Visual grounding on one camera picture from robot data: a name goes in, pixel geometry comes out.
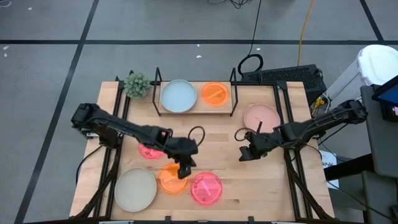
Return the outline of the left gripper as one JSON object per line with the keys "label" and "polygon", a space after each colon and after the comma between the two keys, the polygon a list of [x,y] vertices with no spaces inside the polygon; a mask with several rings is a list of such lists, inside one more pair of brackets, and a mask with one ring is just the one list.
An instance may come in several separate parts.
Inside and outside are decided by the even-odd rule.
{"label": "left gripper", "polygon": [[178,178],[184,179],[192,174],[192,167],[196,167],[196,163],[192,155],[198,154],[198,146],[195,140],[188,138],[170,138],[164,147],[164,152],[168,158],[174,160],[178,164]]}

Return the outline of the white lined bin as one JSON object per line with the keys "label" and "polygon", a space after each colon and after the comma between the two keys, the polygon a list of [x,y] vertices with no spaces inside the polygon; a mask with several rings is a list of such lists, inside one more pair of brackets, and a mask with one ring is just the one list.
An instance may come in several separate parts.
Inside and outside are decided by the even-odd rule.
{"label": "white lined bin", "polygon": [[386,45],[368,45],[353,63],[328,87],[333,102],[358,99],[362,86],[383,85],[398,75],[398,50]]}

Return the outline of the beige matte plate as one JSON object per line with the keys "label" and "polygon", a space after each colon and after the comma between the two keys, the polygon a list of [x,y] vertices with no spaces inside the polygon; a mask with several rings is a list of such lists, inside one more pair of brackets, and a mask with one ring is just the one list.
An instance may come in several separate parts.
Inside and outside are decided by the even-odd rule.
{"label": "beige matte plate", "polygon": [[123,173],[117,180],[114,197],[117,204],[127,212],[140,212],[155,199],[157,181],[147,169],[135,167]]}

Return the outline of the black tablet screen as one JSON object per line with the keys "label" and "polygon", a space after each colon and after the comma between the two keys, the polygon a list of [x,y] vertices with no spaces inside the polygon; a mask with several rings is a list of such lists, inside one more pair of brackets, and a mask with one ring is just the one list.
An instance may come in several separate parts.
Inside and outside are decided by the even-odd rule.
{"label": "black tablet screen", "polygon": [[381,86],[373,85],[373,90],[371,98],[380,104],[382,118],[398,123],[398,75]]}

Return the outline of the white printed paper sheet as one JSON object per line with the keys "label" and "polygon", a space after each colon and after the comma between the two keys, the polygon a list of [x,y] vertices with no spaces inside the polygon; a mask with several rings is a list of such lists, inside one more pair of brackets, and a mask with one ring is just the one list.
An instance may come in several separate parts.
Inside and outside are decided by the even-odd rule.
{"label": "white printed paper sheet", "polygon": [[[334,153],[320,151],[322,155],[322,166],[324,169],[337,165],[337,158]],[[337,189],[339,187],[338,180],[328,180],[327,185],[329,189]]]}

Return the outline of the grey cart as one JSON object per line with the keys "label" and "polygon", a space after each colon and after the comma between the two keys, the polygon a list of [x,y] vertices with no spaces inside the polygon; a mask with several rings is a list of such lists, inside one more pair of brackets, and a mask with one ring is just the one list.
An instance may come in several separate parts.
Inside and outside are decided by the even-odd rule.
{"label": "grey cart", "polygon": [[370,224],[398,224],[398,123],[382,118],[381,106],[372,100],[374,88],[360,88],[368,111],[366,126],[373,171],[361,174]]}

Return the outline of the orange transparent plate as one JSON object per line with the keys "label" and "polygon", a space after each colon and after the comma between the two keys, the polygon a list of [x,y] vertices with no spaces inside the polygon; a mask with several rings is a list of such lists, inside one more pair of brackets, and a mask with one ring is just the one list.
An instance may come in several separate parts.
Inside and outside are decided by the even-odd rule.
{"label": "orange transparent plate", "polygon": [[188,186],[190,176],[179,179],[179,164],[170,163],[159,171],[157,175],[158,185],[160,189],[168,195],[178,195],[182,193]]}
{"label": "orange transparent plate", "polygon": [[228,102],[229,90],[221,82],[206,83],[201,89],[201,98],[209,106],[223,106]]}

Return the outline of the small green potted plant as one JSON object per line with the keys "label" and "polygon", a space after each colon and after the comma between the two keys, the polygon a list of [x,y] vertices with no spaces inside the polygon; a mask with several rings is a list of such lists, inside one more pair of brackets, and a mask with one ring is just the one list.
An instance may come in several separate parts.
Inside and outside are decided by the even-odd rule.
{"label": "small green potted plant", "polygon": [[142,73],[130,71],[124,81],[125,93],[130,98],[143,98],[148,94],[150,88],[150,80]]}

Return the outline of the black perforated computer case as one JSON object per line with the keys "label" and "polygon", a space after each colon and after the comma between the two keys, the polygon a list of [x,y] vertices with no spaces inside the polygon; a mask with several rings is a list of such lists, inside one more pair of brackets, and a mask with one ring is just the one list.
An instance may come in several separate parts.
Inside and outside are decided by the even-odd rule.
{"label": "black perforated computer case", "polygon": [[309,105],[326,91],[323,72],[315,64],[247,72],[241,75],[241,81],[258,83],[276,81],[302,82]]}

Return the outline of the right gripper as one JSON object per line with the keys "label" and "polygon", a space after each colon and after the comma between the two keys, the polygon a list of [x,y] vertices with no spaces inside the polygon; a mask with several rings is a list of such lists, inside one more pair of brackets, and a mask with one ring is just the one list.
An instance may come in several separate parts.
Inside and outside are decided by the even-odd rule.
{"label": "right gripper", "polygon": [[241,146],[239,148],[242,153],[239,161],[252,161],[254,157],[264,157],[268,152],[271,152],[282,144],[282,135],[277,132],[247,132],[245,139],[249,141],[249,146]]}

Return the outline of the pink transparent plate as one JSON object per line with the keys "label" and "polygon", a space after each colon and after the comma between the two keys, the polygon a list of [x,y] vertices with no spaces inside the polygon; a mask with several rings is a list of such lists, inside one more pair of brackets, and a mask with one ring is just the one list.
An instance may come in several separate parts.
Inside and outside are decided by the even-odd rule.
{"label": "pink transparent plate", "polygon": [[216,204],[223,194],[223,184],[218,176],[209,171],[198,173],[191,181],[190,195],[201,206]]}
{"label": "pink transparent plate", "polygon": [[165,154],[161,151],[157,151],[155,149],[149,149],[145,147],[143,144],[138,144],[137,149],[139,151],[139,154],[148,160],[157,160],[163,157]]}

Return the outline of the light blue matte plate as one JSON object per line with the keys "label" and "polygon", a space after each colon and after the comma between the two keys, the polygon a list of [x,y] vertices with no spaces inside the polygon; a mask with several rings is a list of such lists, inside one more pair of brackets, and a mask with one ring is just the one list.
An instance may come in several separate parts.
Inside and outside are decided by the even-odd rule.
{"label": "light blue matte plate", "polygon": [[160,103],[169,112],[184,113],[197,101],[195,87],[186,80],[173,80],[160,92]]}

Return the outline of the pink matte plate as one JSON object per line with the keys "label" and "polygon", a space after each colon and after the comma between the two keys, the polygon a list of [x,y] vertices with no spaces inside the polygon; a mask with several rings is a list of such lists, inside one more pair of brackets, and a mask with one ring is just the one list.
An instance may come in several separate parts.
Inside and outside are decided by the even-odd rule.
{"label": "pink matte plate", "polygon": [[261,124],[261,133],[272,133],[273,129],[280,125],[278,112],[269,105],[262,103],[250,106],[244,113],[245,127],[257,130]]}

